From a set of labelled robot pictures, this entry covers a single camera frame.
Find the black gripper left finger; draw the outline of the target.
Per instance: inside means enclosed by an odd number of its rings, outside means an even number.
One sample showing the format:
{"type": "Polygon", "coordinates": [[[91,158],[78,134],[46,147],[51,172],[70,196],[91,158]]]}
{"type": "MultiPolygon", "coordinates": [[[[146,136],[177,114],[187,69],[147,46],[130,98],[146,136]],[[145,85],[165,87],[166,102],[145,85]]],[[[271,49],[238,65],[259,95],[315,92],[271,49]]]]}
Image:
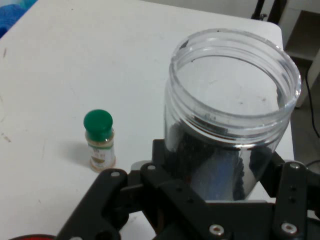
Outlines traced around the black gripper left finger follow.
{"type": "Polygon", "coordinates": [[[126,173],[98,175],[57,234],[59,240],[119,240],[129,215],[143,212],[157,240],[231,240],[232,228],[182,181],[162,168],[165,144],[152,143],[152,161],[126,173]]]}

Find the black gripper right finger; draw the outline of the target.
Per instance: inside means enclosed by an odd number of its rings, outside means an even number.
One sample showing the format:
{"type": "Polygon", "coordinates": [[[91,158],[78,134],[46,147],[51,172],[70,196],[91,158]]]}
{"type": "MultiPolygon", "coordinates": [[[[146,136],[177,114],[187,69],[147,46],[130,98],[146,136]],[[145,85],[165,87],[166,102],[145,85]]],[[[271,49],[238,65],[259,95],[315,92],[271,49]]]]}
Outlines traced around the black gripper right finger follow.
{"type": "Polygon", "coordinates": [[[272,207],[272,240],[318,240],[320,221],[308,217],[308,211],[320,216],[320,176],[298,161],[285,162],[272,155],[260,182],[275,198],[272,207]]]}

